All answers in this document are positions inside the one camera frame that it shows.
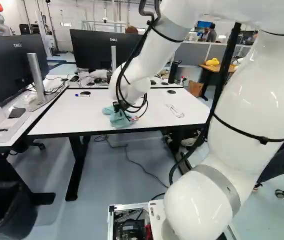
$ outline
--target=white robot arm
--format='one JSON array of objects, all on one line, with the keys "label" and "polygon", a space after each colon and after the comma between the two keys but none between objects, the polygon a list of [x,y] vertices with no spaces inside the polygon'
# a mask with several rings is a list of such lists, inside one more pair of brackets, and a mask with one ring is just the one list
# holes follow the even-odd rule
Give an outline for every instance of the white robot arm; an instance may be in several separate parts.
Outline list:
[{"label": "white robot arm", "polygon": [[[160,9],[162,17],[154,28],[173,40],[183,40],[202,14],[261,29],[220,96],[209,126],[208,156],[164,197],[166,218],[180,240],[215,240],[284,139],[284,1],[163,0]],[[121,81],[128,102],[134,104],[148,91],[149,77],[179,46],[149,32],[140,55],[125,71],[130,85]],[[120,71],[111,79],[113,96]]]},{"label": "white robot arm", "polygon": [[[3,11],[3,7],[0,3],[0,12]],[[10,28],[6,25],[4,25],[4,17],[0,14],[0,31],[3,32],[3,36],[10,36]]]}]

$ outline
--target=chair wheel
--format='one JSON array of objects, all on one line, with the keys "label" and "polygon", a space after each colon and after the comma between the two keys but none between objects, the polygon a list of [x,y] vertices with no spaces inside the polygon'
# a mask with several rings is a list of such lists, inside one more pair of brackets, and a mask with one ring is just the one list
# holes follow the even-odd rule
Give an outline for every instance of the chair wheel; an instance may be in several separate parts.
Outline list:
[{"label": "chair wheel", "polygon": [[38,146],[38,148],[39,148],[41,151],[43,151],[43,150],[46,149],[46,146],[45,146],[43,143],[41,143],[41,144]]},{"label": "chair wheel", "polygon": [[278,199],[284,199],[284,193],[283,191],[281,190],[275,190],[275,196],[278,198]]}]

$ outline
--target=black cable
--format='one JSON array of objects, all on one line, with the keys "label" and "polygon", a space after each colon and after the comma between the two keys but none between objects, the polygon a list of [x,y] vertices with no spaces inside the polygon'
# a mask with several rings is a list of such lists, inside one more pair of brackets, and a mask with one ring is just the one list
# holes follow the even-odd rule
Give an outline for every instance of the black cable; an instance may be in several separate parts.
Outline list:
[{"label": "black cable", "polygon": [[151,177],[153,177],[154,179],[156,179],[163,187],[165,187],[165,188],[167,188],[167,189],[169,188],[169,187],[168,187],[167,185],[165,185],[157,176],[155,176],[155,175],[153,175],[152,173],[148,172],[141,164],[139,164],[139,163],[137,163],[137,162],[135,162],[135,161],[130,160],[129,155],[128,155],[128,150],[127,150],[126,147],[124,148],[124,151],[125,151],[126,159],[127,159],[130,163],[133,163],[133,164],[135,164],[135,165],[138,165],[138,166],[145,172],[145,174],[150,175]]},{"label": "black cable", "polygon": [[138,165],[138,166],[143,170],[143,172],[144,172],[145,174],[147,174],[147,175],[151,176],[152,178],[156,179],[163,187],[165,187],[165,188],[167,188],[167,189],[169,188],[169,187],[168,187],[167,185],[165,185],[157,176],[155,176],[154,174],[148,172],[140,163],[137,163],[137,162],[135,162],[135,161],[133,161],[133,160],[131,160],[131,159],[129,158],[129,154],[128,154],[128,150],[127,150],[128,146],[129,146],[128,144],[114,146],[114,145],[112,145],[112,144],[109,142],[109,139],[108,139],[108,138],[109,138],[108,135],[100,135],[100,136],[95,137],[95,138],[93,139],[93,141],[94,141],[94,142],[103,142],[103,141],[106,141],[106,142],[108,143],[108,145],[110,146],[110,148],[112,148],[112,149],[123,148],[124,151],[125,151],[125,158],[126,158],[126,160],[127,160],[128,162],[130,162],[130,163],[132,163],[132,164],[135,164],[135,165]]},{"label": "black cable", "polygon": [[226,50],[224,52],[224,56],[223,56],[223,60],[221,63],[221,67],[220,67],[220,72],[219,72],[219,81],[217,82],[216,88],[215,88],[215,92],[214,92],[214,98],[213,98],[213,103],[212,103],[212,107],[210,109],[210,113],[209,116],[204,124],[204,127],[201,129],[201,133],[198,136],[198,138],[196,139],[195,143],[190,147],[190,149],[188,150],[188,152],[182,157],[182,159],[180,159],[180,161],[178,161],[176,164],[174,164],[174,166],[171,168],[169,175],[168,175],[168,181],[170,183],[170,185],[173,184],[173,174],[175,172],[175,170],[178,168],[178,166],[185,162],[186,160],[188,160],[188,158],[194,153],[194,151],[202,145],[202,143],[205,141],[205,139],[207,138],[207,133],[209,130],[209,125],[211,122],[211,119],[213,117],[214,111],[217,107],[218,104],[218,100],[220,98],[220,95],[222,93],[223,87],[225,85],[225,81],[226,81],[226,75],[228,74],[228,70],[230,67],[230,62],[232,59],[232,55],[237,43],[237,37],[239,35],[239,32],[241,30],[241,24],[236,22],[234,24],[234,27],[232,29],[231,35],[229,37],[227,46],[226,46]]},{"label": "black cable", "polygon": [[98,142],[103,142],[103,141],[106,141],[108,138],[108,135],[100,135],[100,136],[96,136],[93,141],[98,143]]},{"label": "black cable", "polygon": [[154,0],[154,8],[155,8],[155,12],[156,12],[156,18],[160,19],[161,18],[161,11],[160,11],[159,0]]},{"label": "black cable", "polygon": [[162,195],[164,195],[164,194],[166,194],[165,192],[162,192],[162,193],[160,193],[160,194],[158,194],[158,195],[155,195],[154,197],[152,197],[152,199],[150,200],[150,201],[153,201],[153,200],[155,200],[157,197],[160,197],[160,196],[162,196]]},{"label": "black cable", "polygon": [[136,221],[139,220],[139,218],[141,217],[143,211],[144,211],[144,210],[142,210],[142,211],[140,212],[140,214],[137,216],[137,218],[135,219]]},{"label": "black cable", "polygon": [[[152,197],[152,199],[151,199],[150,201],[153,201],[153,200],[155,200],[156,198],[158,198],[158,197],[160,197],[160,196],[162,196],[162,195],[164,195],[164,194],[166,194],[166,193],[165,193],[165,192],[162,192],[162,193],[160,193],[160,194],[158,194],[158,195],[155,195],[154,197]],[[138,219],[141,217],[143,211],[144,211],[144,210],[142,210],[142,211],[140,212],[140,214],[137,216],[137,218],[136,218],[135,220],[138,220]]]},{"label": "black cable", "polygon": [[[141,110],[144,105],[147,103],[147,95],[145,94],[144,95],[144,99],[143,99],[143,102],[142,102],[142,105],[141,106],[134,106],[132,104],[130,104],[129,102],[126,101],[122,91],[121,91],[121,80],[122,78],[124,77],[124,73],[125,71],[127,70],[128,66],[130,65],[131,61],[133,60],[133,58],[137,55],[137,53],[142,49],[143,45],[144,45],[144,42],[149,34],[149,32],[151,31],[152,27],[154,26],[154,24],[157,22],[157,20],[159,18],[157,18],[155,20],[155,17],[154,17],[154,14],[152,12],[148,12],[148,11],[144,11],[144,7],[145,7],[145,4],[146,4],[146,0],[141,0],[140,1],[140,4],[139,4],[139,13],[142,15],[142,16],[151,16],[152,18],[152,21],[148,24],[148,28],[147,30],[145,31],[144,35],[142,36],[142,38],[140,39],[140,41],[138,42],[138,44],[135,46],[134,50],[132,51],[132,53],[130,54],[128,60],[126,61],[126,63],[124,64],[124,66],[122,67],[121,66],[121,71],[117,77],[117,80],[116,80],[116,86],[115,86],[115,93],[116,93],[116,99],[117,99],[117,102],[119,103],[119,107],[123,110],[123,111],[126,111],[128,113],[137,113],[139,110]],[[130,111],[128,110],[128,107],[131,107],[131,108],[135,108],[135,109],[138,109],[137,111]]]},{"label": "black cable", "polygon": [[145,108],[144,112],[138,118],[141,118],[147,112],[148,107],[149,107],[149,102],[148,102],[148,100],[146,100],[146,108]]},{"label": "black cable", "polygon": [[138,6],[138,12],[140,13],[141,16],[149,16],[151,17],[152,22],[154,22],[155,17],[153,12],[151,11],[144,11],[144,8],[146,6],[147,0],[141,0],[140,4]]},{"label": "black cable", "polygon": [[55,78],[52,78],[52,79],[49,79],[49,78],[47,78],[47,77],[45,77],[45,79],[46,80],[49,80],[49,81],[52,81],[52,80],[55,80],[55,79],[63,79],[63,77],[55,77]]}]

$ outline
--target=power cord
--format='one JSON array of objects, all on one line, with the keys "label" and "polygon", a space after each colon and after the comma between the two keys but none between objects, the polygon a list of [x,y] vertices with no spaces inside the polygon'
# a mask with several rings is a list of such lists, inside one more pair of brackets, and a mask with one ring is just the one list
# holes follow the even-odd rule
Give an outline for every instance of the power cord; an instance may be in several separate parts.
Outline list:
[{"label": "power cord", "polygon": [[[160,196],[162,196],[162,195],[164,195],[164,194],[166,194],[166,193],[165,193],[165,192],[162,192],[162,193],[160,193],[160,194],[158,194],[158,195],[155,195],[154,197],[152,197],[152,199],[151,199],[150,201],[153,201],[153,200],[155,200],[156,198],[158,198],[158,197],[160,197]],[[138,219],[141,217],[142,213],[143,213],[143,210],[140,212],[140,214],[137,216],[137,218],[136,218],[135,220],[138,220]]]},{"label": "power cord", "polygon": [[137,163],[137,162],[135,162],[135,161],[133,161],[133,160],[131,160],[131,159],[129,158],[129,154],[128,154],[128,150],[127,150],[128,146],[129,146],[128,144],[114,146],[114,145],[112,145],[112,144],[109,142],[109,139],[108,139],[108,138],[109,138],[108,135],[100,135],[100,136],[95,137],[95,138],[93,139],[93,141],[94,141],[94,142],[97,142],[97,143],[106,141],[106,142],[108,143],[108,145],[110,146],[110,148],[112,148],[112,149],[120,149],[120,148],[123,148],[123,149],[124,149],[124,152],[125,152],[125,158],[126,158],[126,160],[127,160],[128,162],[139,166],[139,167],[143,170],[143,172],[144,172],[145,174],[147,174],[147,175],[151,176],[152,178],[154,178],[155,180],[157,180],[163,187],[165,187],[165,188],[167,188],[167,189],[169,188],[169,187],[168,187],[167,185],[165,185],[157,176],[155,176],[154,174],[148,172],[140,163]]}]

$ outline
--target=metal frame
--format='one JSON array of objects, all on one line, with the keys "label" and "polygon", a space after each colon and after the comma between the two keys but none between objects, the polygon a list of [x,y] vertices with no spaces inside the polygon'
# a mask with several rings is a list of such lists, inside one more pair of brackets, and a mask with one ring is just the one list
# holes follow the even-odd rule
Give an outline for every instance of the metal frame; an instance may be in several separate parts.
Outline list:
[{"label": "metal frame", "polygon": [[124,212],[129,210],[145,210],[149,211],[148,203],[134,203],[134,204],[116,204],[108,206],[108,215],[107,215],[107,240],[113,240],[113,225],[114,225],[114,213]]}]

